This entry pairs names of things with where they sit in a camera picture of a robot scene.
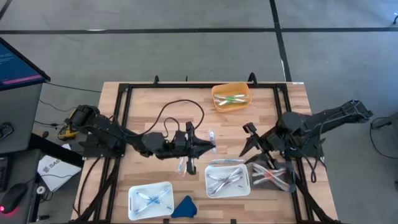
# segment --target wooden tabletop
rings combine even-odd
[[[105,116],[113,114],[118,82],[104,83],[99,110]],[[303,114],[310,114],[311,109],[302,83],[288,83],[290,104],[293,111]],[[205,191],[204,171],[209,162],[213,159],[235,159],[242,151],[246,134],[242,126],[248,122],[256,125],[257,133],[262,134],[275,125],[277,112],[275,108],[274,94],[270,88],[251,89],[252,103],[243,110],[219,113],[211,97],[211,90],[206,88],[140,88],[132,92],[129,107],[127,128],[134,132],[142,133],[147,130],[155,121],[161,108],[168,102],[180,99],[189,99],[198,102],[205,110],[205,119],[195,134],[201,139],[209,138],[209,130],[215,133],[217,154],[211,152],[202,155],[195,160],[197,167],[196,175],[181,177],[176,173],[178,159],[158,160],[155,156],[145,158],[139,155],[130,145],[126,149],[126,155],[121,159],[121,166],[118,177],[118,186],[114,200],[112,223],[132,223],[127,215],[127,193],[130,187],[142,184],[153,184],[156,182],[169,181],[173,185],[175,207],[182,199],[189,195],[198,208],[194,218],[173,218],[171,223],[229,223],[231,219],[237,219],[238,223],[295,223],[295,216],[291,194],[277,190],[251,189],[251,193],[245,197],[231,197],[210,199]],[[283,96],[281,105],[284,109]],[[192,121],[196,125],[201,112],[192,103],[183,102],[168,106],[153,131],[161,131],[165,135],[163,121],[166,117],[176,118],[185,127],[184,122]],[[166,123],[171,136],[177,129],[177,125],[168,120]],[[259,153],[252,149],[243,159]],[[80,186],[77,195],[80,193],[82,182],[95,159],[88,159],[85,162]],[[86,183],[81,207],[84,210],[98,192],[100,177],[104,159],[101,159],[94,167]],[[318,166],[316,169],[317,183],[309,181],[310,168],[307,162],[303,161],[305,174],[308,180],[308,189],[322,209],[330,217],[337,219],[333,198],[325,168]],[[306,218],[305,207],[301,193],[300,206],[303,218]],[[105,217],[108,194],[103,200],[101,218]],[[163,218],[157,217],[145,220],[138,220],[139,223],[162,223]]]

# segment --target white plastic tray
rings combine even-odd
[[[147,200],[137,195],[137,192],[145,194],[151,198],[155,197],[159,194],[159,192],[163,191],[167,187],[170,190],[159,199],[162,205],[158,203],[150,204],[145,210],[135,213],[134,211],[140,209],[143,205],[147,204]],[[171,215],[174,212],[174,197],[173,197],[173,187],[170,182],[161,182],[156,184],[146,184],[146,185],[138,185],[133,186],[129,190],[129,198],[128,198],[128,214],[129,219],[140,220],[143,218],[152,218],[159,217],[163,215]]]
[[[208,186],[217,182],[217,180],[213,180],[207,176],[207,174],[212,174],[216,177],[225,178],[229,176],[234,170],[238,167],[243,170],[243,178],[234,182],[233,184],[227,185],[223,187],[219,192],[214,195],[209,195]],[[236,166],[223,166],[223,167],[212,167],[208,166],[205,169],[205,180],[206,180],[206,194],[209,198],[223,198],[223,197],[237,197],[237,196],[246,196],[250,194],[250,182],[249,182],[249,172],[248,168],[244,164],[239,164]]]

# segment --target monitor screen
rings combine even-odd
[[[43,83],[46,78],[32,62],[4,40],[0,41],[0,91]]]

